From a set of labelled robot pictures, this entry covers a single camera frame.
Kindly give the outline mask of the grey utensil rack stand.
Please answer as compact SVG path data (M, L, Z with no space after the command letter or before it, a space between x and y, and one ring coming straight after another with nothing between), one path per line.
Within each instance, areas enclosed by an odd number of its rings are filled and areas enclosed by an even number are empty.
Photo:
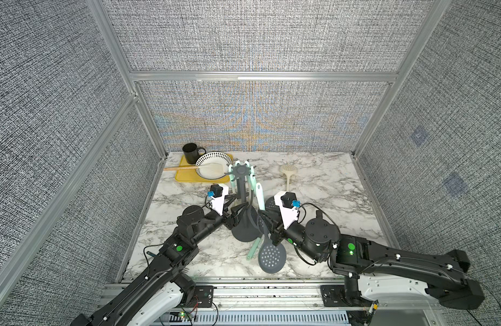
M241 207L240 224L231 230L232 235L236 240L242 243L251 243L261 236L261 231L257 226L258 212L253 206L253 202L249 202L250 189L247 176L250 174L250 163L248 161L235 161L233 164L234 175L237 183L238 194L235 198L240 201L239 204L233 206Z

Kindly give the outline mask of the cream skimmer mint handle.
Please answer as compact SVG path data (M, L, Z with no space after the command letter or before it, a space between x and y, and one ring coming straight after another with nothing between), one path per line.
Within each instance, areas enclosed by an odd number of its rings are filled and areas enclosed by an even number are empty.
M253 244L252 244L252 246L251 246L251 248L246 256L246 259L248 261L252 260L254 258L254 256L256 255L256 252L258 251L259 246L261 244L261 240L262 240L261 237L254 240L254 242L253 242Z

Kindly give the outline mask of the grey skimmer back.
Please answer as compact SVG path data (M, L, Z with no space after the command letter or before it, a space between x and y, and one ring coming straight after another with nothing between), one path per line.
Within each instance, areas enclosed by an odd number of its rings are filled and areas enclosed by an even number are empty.
M283 269L286 263L286 249L282 244L275 246L269 237L269 228L265 220L261 217L261 211L265 210L265 198L263 187L260 183L256 184L256 197L259 206L259 229L264 236L264 242L259 250L258 261L261 269L268 274L275 274Z

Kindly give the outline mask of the grey skimmer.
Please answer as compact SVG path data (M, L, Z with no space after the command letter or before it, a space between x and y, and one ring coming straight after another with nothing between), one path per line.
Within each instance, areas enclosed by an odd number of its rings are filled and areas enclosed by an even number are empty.
M256 191L257 180L255 176L254 167L250 166L250 174L247 176L248 185L250 189L249 202L252 203L254 200L254 195Z
M282 244L275 246L269 237L269 228L265 220L261 217L261 211L265 210L265 198L263 187L260 183L256 184L256 197L259 206L259 229L264 236L264 242L259 250L258 261L261 269L268 274L275 274L283 269L286 263L286 249Z
M238 194L237 183L236 183L236 178L235 178L235 175L234 175L234 168L233 168L232 164L230 164L228 166L228 175L229 175L229 178L230 178L232 192L233 192L233 194L237 195Z

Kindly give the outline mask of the cream slotted spatula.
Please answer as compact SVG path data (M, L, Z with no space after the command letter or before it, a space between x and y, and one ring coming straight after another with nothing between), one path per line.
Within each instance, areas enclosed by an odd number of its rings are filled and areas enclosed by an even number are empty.
M296 175L298 169L293 164L283 164L279 168L280 172L286 176L286 191L290 191L291 177Z

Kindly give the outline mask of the grey skimmer front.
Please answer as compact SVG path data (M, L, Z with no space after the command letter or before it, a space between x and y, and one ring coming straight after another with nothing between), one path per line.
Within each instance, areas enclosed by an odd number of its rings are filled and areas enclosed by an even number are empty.
M230 164L228 166L228 175L229 175L229 178L230 178L232 192L233 192L233 194L237 195L238 194L237 183L236 183L236 178L235 178L235 175L234 175L234 168L233 168L232 164Z

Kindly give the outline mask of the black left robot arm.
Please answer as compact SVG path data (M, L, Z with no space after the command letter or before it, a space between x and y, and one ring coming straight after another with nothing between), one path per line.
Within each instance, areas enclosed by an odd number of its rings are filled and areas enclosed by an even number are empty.
M144 305L167 283L181 278L182 270L199 253L198 243L225 225L235 228L242 218L241 212L247 204L228 208L222 206L221 213L210 209L204 213L201 206L189 206L177 219L177 227L161 245L159 253L149 262L147 268L108 304L92 316L80 314L72 325L128 325Z

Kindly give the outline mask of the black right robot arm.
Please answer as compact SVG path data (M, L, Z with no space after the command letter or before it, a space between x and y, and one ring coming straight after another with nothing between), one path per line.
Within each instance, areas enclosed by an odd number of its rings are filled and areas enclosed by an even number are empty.
M322 211L317 211L306 225L295 221L288 228L276 211L260 210L259 217L274 245L286 241L301 258L309 258L313 264L326 263L331 272L347 277L344 296L350 304L365 299L365 291L358 288L360 276L375 273L424 282L425 293L446 308L474 310L485 299L480 283L466 274L470 261L464 251L426 255L386 247L342 234L334 223L322 217Z

